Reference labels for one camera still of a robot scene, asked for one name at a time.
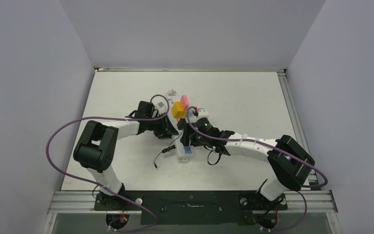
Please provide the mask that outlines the white power strip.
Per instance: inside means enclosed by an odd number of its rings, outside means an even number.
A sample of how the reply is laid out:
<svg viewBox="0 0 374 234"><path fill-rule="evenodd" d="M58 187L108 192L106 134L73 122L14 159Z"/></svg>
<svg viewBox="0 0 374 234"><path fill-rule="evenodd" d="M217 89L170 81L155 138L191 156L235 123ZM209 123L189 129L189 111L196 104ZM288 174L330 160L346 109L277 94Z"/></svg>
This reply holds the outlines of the white power strip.
<svg viewBox="0 0 374 234"><path fill-rule="evenodd" d="M179 122L180 119L174 118L171 113L168 115L168 118L172 126L178 131L178 135L174 135L171 137L170 146L175 145L176 158L179 160L180 163L188 163L190 159L193 159L195 157L195 154L191 146L184 146L181 143L181 136L183 135L183 129L179 130L177 127L177 123Z"/></svg>

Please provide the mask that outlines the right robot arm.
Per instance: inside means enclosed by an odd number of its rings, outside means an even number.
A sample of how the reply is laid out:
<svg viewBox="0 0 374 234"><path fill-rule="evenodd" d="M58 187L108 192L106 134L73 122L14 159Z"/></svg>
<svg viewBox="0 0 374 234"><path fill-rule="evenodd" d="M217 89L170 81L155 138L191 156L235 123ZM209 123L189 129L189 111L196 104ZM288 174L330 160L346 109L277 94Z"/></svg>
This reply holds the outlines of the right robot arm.
<svg viewBox="0 0 374 234"><path fill-rule="evenodd" d="M274 175L266 179L256 194L256 204L267 209L287 190L300 191L315 161L289 135L279 139L256 139L230 130L213 127L204 117L189 124L186 119L177 123L183 132L184 146L206 147L220 156L245 156L271 166Z"/></svg>

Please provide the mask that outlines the yellow cube socket adapter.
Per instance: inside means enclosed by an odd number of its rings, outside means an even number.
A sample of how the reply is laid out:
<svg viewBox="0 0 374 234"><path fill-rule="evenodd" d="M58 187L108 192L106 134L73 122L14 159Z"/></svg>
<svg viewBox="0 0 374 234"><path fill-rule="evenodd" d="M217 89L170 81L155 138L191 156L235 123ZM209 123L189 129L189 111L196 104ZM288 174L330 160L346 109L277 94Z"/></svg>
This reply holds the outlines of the yellow cube socket adapter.
<svg viewBox="0 0 374 234"><path fill-rule="evenodd" d="M171 108L171 114L174 118L185 118L187 112L183 109L181 102L176 101Z"/></svg>

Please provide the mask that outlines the pink extension socket plug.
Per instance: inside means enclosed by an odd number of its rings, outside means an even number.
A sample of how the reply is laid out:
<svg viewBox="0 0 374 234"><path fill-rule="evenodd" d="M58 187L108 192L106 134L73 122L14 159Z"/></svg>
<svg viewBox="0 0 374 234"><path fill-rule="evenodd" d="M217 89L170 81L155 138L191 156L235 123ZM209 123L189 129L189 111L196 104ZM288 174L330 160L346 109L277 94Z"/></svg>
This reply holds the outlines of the pink extension socket plug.
<svg viewBox="0 0 374 234"><path fill-rule="evenodd" d="M182 95L180 98L181 106L184 110L187 110L189 107L189 100L186 95Z"/></svg>

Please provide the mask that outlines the black charger with cable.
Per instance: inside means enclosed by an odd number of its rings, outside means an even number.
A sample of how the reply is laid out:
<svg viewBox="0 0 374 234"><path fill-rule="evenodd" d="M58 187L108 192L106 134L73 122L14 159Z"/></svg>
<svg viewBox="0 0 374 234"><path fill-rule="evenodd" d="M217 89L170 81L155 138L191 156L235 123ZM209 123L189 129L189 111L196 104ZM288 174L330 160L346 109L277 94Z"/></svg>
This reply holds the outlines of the black charger with cable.
<svg viewBox="0 0 374 234"><path fill-rule="evenodd" d="M182 135L183 133L184 133L184 130L181 131L181 132L179 133L179 135L178 135L175 139L173 139L173 140L171 141L171 143L168 145L168 147L164 148L161 152L159 152L159 153L157 154L157 156L155 157L155 159L154 159L154 161L153 161L153 164L154 164L155 169L158 170L158 165L157 165L157 163L156 163L158 157L159 157L160 155L162 155L162 154L165 154L165 153L167 153L167 152L169 152L169 151L171 151L171 150L176 149L175 141L176 141L178 138L180 138L181 135Z"/></svg>

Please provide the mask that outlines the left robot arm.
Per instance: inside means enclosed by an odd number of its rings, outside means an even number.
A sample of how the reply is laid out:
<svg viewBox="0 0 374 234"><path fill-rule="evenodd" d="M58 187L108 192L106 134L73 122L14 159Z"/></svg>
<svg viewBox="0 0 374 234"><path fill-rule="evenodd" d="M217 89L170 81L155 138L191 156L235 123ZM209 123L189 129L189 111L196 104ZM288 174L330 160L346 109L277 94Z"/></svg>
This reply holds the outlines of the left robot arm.
<svg viewBox="0 0 374 234"><path fill-rule="evenodd" d="M129 121L101 123L90 120L86 123L75 146L73 158L100 183L101 198L107 199L112 209L119 210L126 202L125 186L111 166L116 142L145 131L152 131L159 139L178 135L165 111L166 107L161 102L153 104L141 101L137 110L129 115Z"/></svg>

